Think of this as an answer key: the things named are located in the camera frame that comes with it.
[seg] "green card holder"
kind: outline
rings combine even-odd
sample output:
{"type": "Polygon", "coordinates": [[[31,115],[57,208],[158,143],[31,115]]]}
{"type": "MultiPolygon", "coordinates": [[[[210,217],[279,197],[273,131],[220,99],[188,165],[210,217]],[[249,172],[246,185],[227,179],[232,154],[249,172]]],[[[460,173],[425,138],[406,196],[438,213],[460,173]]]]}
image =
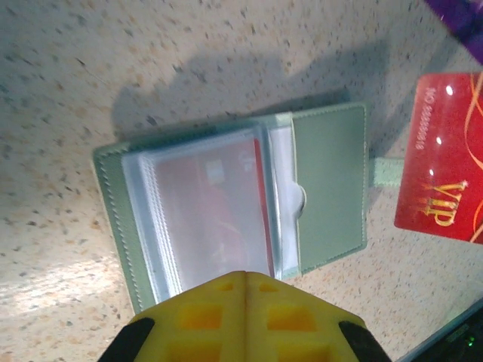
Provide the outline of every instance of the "green card holder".
{"type": "MultiPolygon", "coordinates": [[[[366,246],[365,208],[368,188],[365,106],[349,103],[289,115],[293,120],[297,182],[306,193],[298,219],[299,268],[306,273],[366,246]]],[[[273,116],[245,122],[273,124],[273,116]]],[[[156,149],[236,126],[205,125],[160,133],[94,150],[94,169],[136,313],[155,304],[143,258],[122,156],[156,149]]]]}

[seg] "speckled countertop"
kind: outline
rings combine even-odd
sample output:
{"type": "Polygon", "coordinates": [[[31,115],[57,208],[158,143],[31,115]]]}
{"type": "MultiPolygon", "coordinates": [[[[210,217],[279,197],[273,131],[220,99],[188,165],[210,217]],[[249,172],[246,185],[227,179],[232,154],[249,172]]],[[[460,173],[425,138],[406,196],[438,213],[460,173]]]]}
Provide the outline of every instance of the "speckled countertop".
{"type": "MultiPolygon", "coordinates": [[[[132,317],[93,148],[185,120],[367,100],[404,155],[424,72],[477,70],[420,1],[83,0],[0,10],[0,361],[96,360],[132,317]]],[[[397,230],[293,283],[359,314],[393,358],[483,291],[483,247],[397,230]]]]}

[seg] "yellow plastic object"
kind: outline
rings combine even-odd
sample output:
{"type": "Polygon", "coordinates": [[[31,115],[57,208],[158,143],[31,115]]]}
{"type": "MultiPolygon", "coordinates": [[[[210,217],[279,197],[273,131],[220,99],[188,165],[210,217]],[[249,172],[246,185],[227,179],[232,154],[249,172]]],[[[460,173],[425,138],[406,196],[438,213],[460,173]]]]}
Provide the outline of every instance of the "yellow plastic object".
{"type": "Polygon", "coordinates": [[[357,362],[339,328],[364,321],[259,273],[235,271],[138,314],[155,325],[136,362],[357,362]]]}

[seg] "black corner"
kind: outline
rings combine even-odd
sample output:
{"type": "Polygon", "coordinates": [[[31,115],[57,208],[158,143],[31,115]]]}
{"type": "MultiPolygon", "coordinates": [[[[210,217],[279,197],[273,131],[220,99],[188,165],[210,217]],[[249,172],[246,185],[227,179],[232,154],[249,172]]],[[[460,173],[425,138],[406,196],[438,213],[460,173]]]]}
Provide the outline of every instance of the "black corner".
{"type": "Polygon", "coordinates": [[[114,338],[98,362],[134,362],[153,327],[154,320],[151,318],[128,324],[114,338]]]}
{"type": "Polygon", "coordinates": [[[343,321],[339,323],[339,328],[359,362],[391,362],[371,332],[364,327],[343,321]]]}

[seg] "purple object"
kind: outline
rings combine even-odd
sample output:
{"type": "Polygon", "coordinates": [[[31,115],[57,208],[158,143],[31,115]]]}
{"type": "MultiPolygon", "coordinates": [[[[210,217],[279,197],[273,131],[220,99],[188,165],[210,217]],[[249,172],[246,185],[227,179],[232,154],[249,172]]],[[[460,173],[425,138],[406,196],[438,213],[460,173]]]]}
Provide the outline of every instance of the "purple object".
{"type": "Polygon", "coordinates": [[[483,64],[483,0],[425,0],[468,51],[483,64]]]}

